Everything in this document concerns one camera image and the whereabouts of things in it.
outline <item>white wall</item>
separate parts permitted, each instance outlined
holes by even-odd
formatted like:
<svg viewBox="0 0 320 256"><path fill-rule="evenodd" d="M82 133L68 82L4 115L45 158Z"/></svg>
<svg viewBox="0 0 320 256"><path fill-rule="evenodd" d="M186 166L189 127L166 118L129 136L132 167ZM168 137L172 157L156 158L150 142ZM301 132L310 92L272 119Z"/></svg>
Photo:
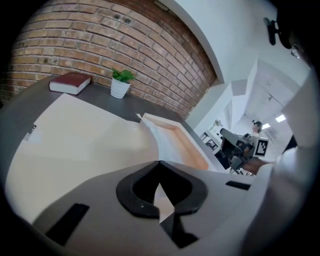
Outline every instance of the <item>white wall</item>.
<svg viewBox="0 0 320 256"><path fill-rule="evenodd" d="M232 122L231 127L235 125L244 115L253 86L255 76L257 74L258 69L258 61L255 59L253 66L251 67L250 73L248 74L246 85L245 85L245 93L244 95L233 96L232 97Z"/></svg>
<svg viewBox="0 0 320 256"><path fill-rule="evenodd" d="M310 72L307 65L290 54L277 37L276 45L269 43L263 18L276 20L277 10L267 0L160 0L194 33L216 71L220 83L248 79L257 58L275 67L298 85ZM239 120L251 93L232 101L232 123ZM217 116L217 97L210 89L187 119L197 134L208 128Z"/></svg>
<svg viewBox="0 0 320 256"><path fill-rule="evenodd" d="M211 87L185 120L186 123L200 136L212 125L231 99L231 84L223 83Z"/></svg>
<svg viewBox="0 0 320 256"><path fill-rule="evenodd" d="M269 36L263 18L277 20L277 9L267 0L248 0L254 17L255 29L249 47L258 51L259 59L272 65L302 86L308 77L310 69L301 60L291 55L276 35L276 44L269 43Z"/></svg>
<svg viewBox="0 0 320 256"><path fill-rule="evenodd" d="M221 83L230 82L232 63L254 31L247 0L160 0L194 33Z"/></svg>
<svg viewBox="0 0 320 256"><path fill-rule="evenodd" d="M252 120L244 115L232 128L231 132L238 135L245 135L252 133Z"/></svg>
<svg viewBox="0 0 320 256"><path fill-rule="evenodd" d="M312 147L320 141L319 94L319 81L313 70L282 111L300 147Z"/></svg>

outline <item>green plant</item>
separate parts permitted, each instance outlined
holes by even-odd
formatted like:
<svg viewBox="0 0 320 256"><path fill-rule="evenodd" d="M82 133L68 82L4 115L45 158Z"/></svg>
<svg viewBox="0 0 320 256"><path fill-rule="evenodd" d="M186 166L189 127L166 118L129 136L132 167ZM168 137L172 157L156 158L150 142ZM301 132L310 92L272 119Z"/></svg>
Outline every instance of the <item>green plant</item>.
<svg viewBox="0 0 320 256"><path fill-rule="evenodd" d="M134 74L132 74L129 70L123 70L122 72L112 68L112 77L120 82L129 84L129 80L135 79Z"/></svg>

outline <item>open box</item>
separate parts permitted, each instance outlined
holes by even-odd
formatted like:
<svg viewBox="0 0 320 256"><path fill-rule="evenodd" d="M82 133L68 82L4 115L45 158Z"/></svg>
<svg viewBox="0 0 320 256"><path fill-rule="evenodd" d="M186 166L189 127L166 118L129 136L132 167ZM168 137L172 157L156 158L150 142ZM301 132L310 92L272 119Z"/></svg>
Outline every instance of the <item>open box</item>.
<svg viewBox="0 0 320 256"><path fill-rule="evenodd" d="M159 160L171 161L200 170L213 170L211 162L186 129L178 122L145 113L146 120L156 139Z"/></svg>

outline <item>potted plant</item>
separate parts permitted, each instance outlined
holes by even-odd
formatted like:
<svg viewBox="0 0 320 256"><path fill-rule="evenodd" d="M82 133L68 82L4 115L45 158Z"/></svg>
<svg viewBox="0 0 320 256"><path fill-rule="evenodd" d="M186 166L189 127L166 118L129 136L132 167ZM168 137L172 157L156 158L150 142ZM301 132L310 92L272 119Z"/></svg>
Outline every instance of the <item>potted plant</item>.
<svg viewBox="0 0 320 256"><path fill-rule="evenodd" d="M111 96L122 99L130 87L130 80L135 79L135 76L129 70L122 72L112 68Z"/></svg>

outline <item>brick wall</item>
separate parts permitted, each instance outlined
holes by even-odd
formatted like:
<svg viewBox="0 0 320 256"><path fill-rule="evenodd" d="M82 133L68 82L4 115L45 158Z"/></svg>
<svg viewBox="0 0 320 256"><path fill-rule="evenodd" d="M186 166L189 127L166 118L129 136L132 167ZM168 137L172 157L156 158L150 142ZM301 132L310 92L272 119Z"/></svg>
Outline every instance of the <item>brick wall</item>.
<svg viewBox="0 0 320 256"><path fill-rule="evenodd" d="M216 79L188 27L151 0L53 0L18 36L0 99L6 102L36 81L70 71L109 87L111 68L136 74L131 95L183 117Z"/></svg>

